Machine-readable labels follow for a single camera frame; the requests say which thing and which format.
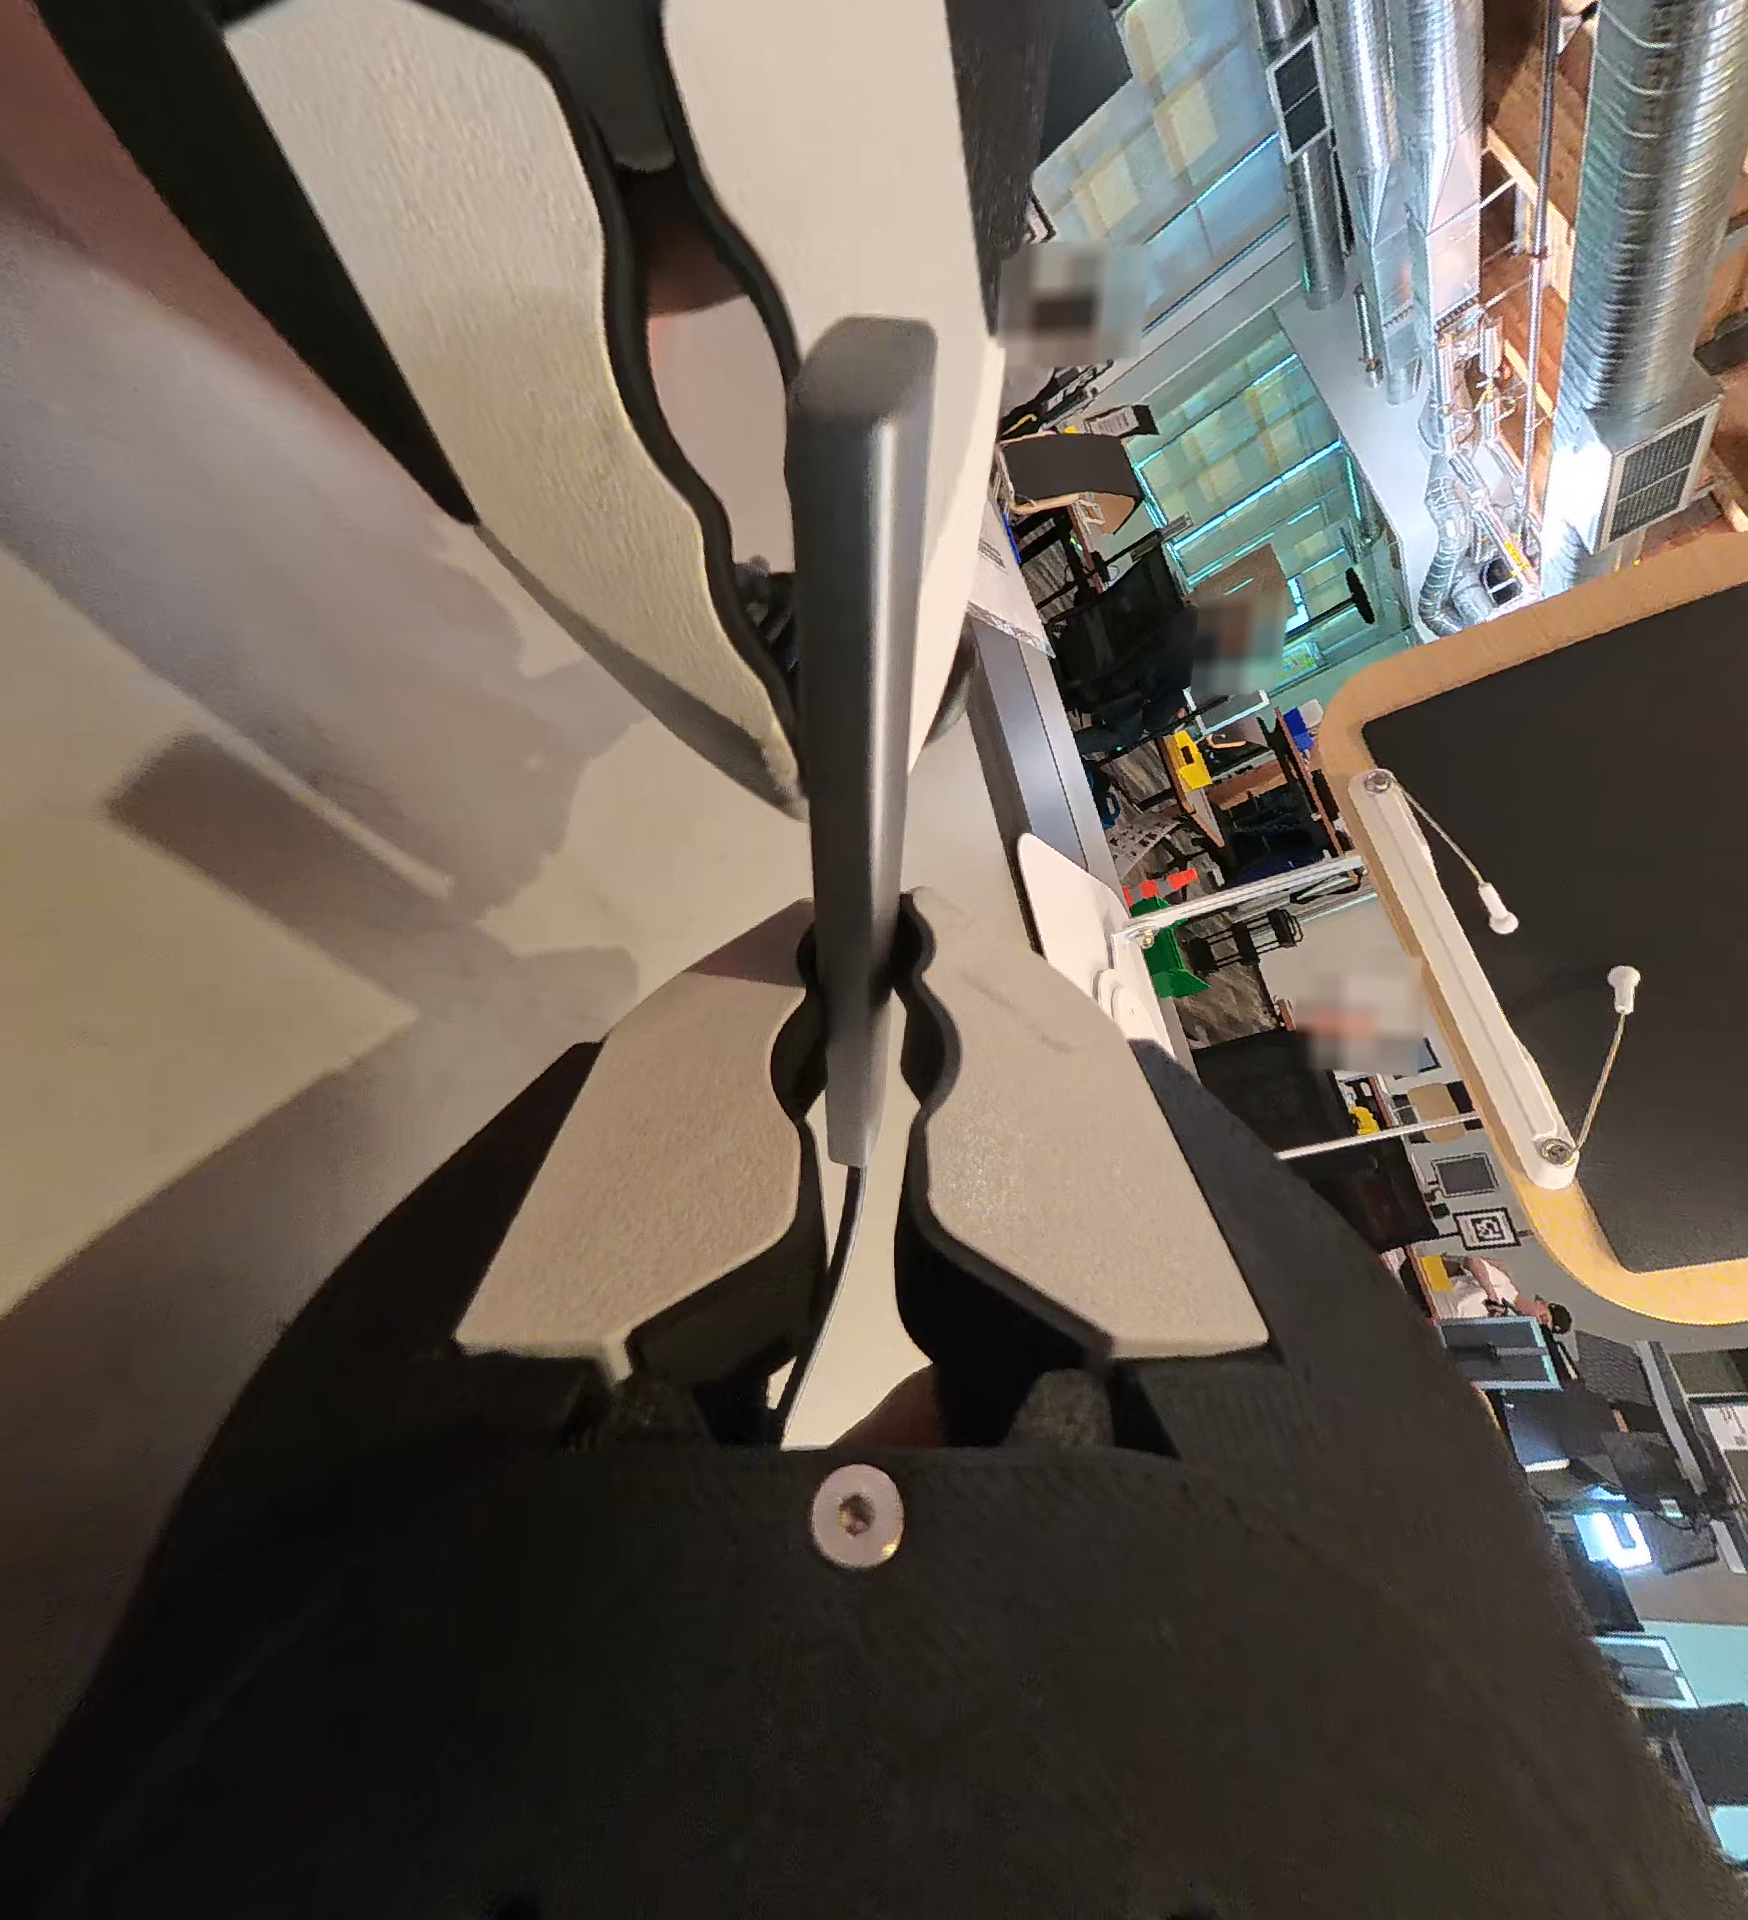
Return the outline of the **grey usb hub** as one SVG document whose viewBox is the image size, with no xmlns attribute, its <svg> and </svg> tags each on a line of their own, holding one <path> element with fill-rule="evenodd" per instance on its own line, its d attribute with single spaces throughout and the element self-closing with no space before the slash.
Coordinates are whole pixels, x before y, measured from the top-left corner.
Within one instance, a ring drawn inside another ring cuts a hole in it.
<svg viewBox="0 0 1748 1920">
<path fill-rule="evenodd" d="M 837 1165 L 871 1162 L 887 1116 L 934 351 L 929 323 L 847 319 L 789 391 L 796 709 Z"/>
</svg>

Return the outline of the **black floor lamp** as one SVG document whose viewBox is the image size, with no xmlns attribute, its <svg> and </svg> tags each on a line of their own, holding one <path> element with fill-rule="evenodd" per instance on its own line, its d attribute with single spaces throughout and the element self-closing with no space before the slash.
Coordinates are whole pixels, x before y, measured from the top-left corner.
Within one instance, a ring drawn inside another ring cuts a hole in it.
<svg viewBox="0 0 1748 1920">
<path fill-rule="evenodd" d="M 1380 612 L 1378 601 L 1368 592 L 1365 577 L 1358 567 L 1344 571 L 1344 595 L 1334 601 L 1307 601 L 1301 592 L 1301 582 L 1288 582 L 1292 591 L 1292 606 L 1288 606 L 1288 623 L 1283 628 L 1283 636 L 1288 643 L 1301 642 L 1304 636 L 1314 636 L 1321 628 L 1331 628 L 1344 619 L 1358 619 L 1363 628 L 1375 628 Z"/>
</svg>

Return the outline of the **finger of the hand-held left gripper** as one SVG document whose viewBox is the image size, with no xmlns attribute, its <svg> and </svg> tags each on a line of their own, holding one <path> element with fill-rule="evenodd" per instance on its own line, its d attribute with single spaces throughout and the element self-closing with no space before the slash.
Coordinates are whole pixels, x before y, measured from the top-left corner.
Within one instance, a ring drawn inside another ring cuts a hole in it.
<svg viewBox="0 0 1748 1920">
<path fill-rule="evenodd" d="M 847 319 L 934 330 L 911 758 L 958 663 L 1006 355 L 979 251 L 946 4 L 661 4 L 705 185 L 766 275 L 796 360 Z"/>
<path fill-rule="evenodd" d="M 803 821 L 793 707 L 640 343 L 599 143 L 477 11 L 277 4 L 240 73 L 477 536 L 672 738 Z"/>
</svg>

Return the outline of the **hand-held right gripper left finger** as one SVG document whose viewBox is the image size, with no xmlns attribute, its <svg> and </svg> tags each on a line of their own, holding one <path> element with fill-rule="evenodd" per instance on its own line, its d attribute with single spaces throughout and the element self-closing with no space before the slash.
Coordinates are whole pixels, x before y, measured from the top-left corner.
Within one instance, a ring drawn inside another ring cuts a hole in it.
<svg viewBox="0 0 1748 1920">
<path fill-rule="evenodd" d="M 824 1315 L 816 913 L 786 906 L 624 1016 L 465 1307 L 462 1354 L 765 1405 Z"/>
</svg>

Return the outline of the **silver ventilation duct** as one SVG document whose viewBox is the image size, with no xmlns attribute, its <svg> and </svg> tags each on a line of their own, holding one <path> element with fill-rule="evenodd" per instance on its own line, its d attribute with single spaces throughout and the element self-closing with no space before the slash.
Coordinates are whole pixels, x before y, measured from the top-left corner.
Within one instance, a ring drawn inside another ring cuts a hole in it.
<svg viewBox="0 0 1748 1920">
<path fill-rule="evenodd" d="M 1541 591 L 1637 560 L 1593 550 L 1607 445 L 1721 394 L 1704 311 L 1748 151 L 1748 4 L 1600 4 L 1583 117 Z"/>
<path fill-rule="evenodd" d="M 1254 4 L 1304 299 L 1413 327 L 1412 4 Z"/>
</svg>

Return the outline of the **black panel with wooden rim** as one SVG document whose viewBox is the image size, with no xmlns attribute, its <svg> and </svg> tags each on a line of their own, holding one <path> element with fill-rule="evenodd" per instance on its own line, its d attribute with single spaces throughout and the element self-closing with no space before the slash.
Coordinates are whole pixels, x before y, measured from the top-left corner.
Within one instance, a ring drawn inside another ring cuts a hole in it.
<svg viewBox="0 0 1748 1920">
<path fill-rule="evenodd" d="M 1545 1253 L 1617 1310 L 1748 1328 L 1748 534 L 1382 659 L 1317 758 L 1349 829 L 1395 771 L 1518 916 L 1474 945 L 1576 1184 L 1485 1130 Z"/>
</svg>

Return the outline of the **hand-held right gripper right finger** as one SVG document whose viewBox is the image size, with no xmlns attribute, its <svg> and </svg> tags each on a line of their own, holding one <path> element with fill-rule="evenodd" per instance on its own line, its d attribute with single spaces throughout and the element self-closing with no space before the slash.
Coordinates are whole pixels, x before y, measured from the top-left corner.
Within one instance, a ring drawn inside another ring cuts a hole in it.
<svg viewBox="0 0 1748 1920">
<path fill-rule="evenodd" d="M 911 891 L 897 934 L 915 1116 L 895 1296 L 939 1385 L 1275 1357 L 1115 1021 L 943 891 Z"/>
</svg>

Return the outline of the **black office chair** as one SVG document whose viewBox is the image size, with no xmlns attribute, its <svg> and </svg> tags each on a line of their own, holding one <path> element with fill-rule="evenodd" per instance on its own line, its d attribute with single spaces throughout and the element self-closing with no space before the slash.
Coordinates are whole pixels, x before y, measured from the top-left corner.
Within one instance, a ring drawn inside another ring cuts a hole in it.
<svg viewBox="0 0 1748 1920">
<path fill-rule="evenodd" d="M 1053 680 L 1071 714 L 1102 714 L 1187 679 L 1199 611 L 1173 554 L 1148 550 L 1050 628 Z"/>
</svg>

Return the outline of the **white flat pad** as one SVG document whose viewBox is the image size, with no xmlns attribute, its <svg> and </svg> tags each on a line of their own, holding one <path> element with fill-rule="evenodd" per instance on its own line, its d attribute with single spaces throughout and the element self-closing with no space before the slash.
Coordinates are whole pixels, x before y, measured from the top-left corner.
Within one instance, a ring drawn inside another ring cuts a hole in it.
<svg viewBox="0 0 1748 1920">
<path fill-rule="evenodd" d="M 1175 1052 L 1170 1009 L 1152 986 L 1141 938 L 1131 934 L 1128 903 L 1063 850 L 1023 835 L 1017 846 L 1023 893 L 1036 948 L 1080 986 L 1128 1042 Z"/>
</svg>

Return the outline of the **metal vent grille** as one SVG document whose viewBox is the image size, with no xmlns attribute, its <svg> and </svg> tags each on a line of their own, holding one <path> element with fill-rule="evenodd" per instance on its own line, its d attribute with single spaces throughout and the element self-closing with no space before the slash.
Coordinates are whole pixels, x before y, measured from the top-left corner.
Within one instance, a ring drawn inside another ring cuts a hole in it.
<svg viewBox="0 0 1748 1920">
<path fill-rule="evenodd" d="M 1586 545 L 1599 554 L 1691 504 L 1700 487 L 1700 470 L 1715 442 L 1721 419 L 1721 394 L 1707 394 L 1681 416 L 1654 429 L 1634 429 L 1616 445 L 1607 445 L 1607 486 Z"/>
</svg>

